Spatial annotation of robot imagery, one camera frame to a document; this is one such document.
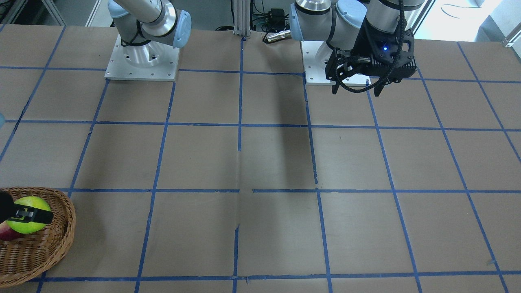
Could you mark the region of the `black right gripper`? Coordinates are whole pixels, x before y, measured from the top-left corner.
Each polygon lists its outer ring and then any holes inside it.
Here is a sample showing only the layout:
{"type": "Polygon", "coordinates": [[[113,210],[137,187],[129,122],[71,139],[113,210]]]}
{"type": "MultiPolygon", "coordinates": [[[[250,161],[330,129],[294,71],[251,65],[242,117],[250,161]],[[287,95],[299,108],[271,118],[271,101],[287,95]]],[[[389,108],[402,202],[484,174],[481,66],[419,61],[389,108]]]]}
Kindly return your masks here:
{"type": "Polygon", "coordinates": [[[14,217],[14,221],[19,223],[38,223],[50,224],[54,214],[34,207],[15,207],[14,200],[7,191],[0,191],[0,222],[3,223],[14,217]]]}

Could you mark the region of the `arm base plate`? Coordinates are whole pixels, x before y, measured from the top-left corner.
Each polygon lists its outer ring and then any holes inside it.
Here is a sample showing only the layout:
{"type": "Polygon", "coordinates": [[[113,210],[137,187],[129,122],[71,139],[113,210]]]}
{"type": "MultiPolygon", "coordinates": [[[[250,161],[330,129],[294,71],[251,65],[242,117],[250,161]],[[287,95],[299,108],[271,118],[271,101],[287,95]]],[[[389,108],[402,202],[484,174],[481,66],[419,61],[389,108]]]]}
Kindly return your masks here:
{"type": "Polygon", "coordinates": [[[105,78],[115,81],[174,82],[180,48],[151,41],[143,46],[123,46],[118,35],[105,78]]]}
{"type": "Polygon", "coordinates": [[[331,86],[325,68],[333,51],[321,41],[301,41],[301,49],[307,85],[331,86]]]}

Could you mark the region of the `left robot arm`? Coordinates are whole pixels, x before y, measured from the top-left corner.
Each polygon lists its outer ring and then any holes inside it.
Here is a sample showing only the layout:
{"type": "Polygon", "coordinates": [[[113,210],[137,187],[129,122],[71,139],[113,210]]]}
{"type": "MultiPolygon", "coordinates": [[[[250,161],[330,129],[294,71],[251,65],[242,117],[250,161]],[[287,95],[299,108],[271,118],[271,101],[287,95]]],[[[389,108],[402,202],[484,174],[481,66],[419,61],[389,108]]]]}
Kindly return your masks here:
{"type": "Polygon", "coordinates": [[[296,0],[291,4],[291,36],[320,41],[329,50],[324,76],[351,93],[372,90],[410,78],[418,71],[415,39],[407,17],[422,0],[296,0]]]}

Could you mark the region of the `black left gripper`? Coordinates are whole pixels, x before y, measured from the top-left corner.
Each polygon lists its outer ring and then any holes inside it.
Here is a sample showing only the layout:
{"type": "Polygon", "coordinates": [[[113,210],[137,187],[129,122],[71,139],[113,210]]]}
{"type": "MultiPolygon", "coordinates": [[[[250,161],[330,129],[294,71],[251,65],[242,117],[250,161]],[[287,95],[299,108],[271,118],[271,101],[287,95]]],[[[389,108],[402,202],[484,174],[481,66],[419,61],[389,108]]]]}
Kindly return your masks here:
{"type": "Polygon", "coordinates": [[[332,53],[328,59],[325,73],[331,80],[331,91],[337,94],[340,87],[344,87],[344,80],[355,74],[365,74],[379,77],[373,83],[375,97],[380,96],[387,85],[387,32],[374,27],[367,19],[361,23],[355,41],[350,41],[351,50],[334,47],[332,40],[339,32],[340,20],[333,19],[331,32],[326,44],[332,53]]]}

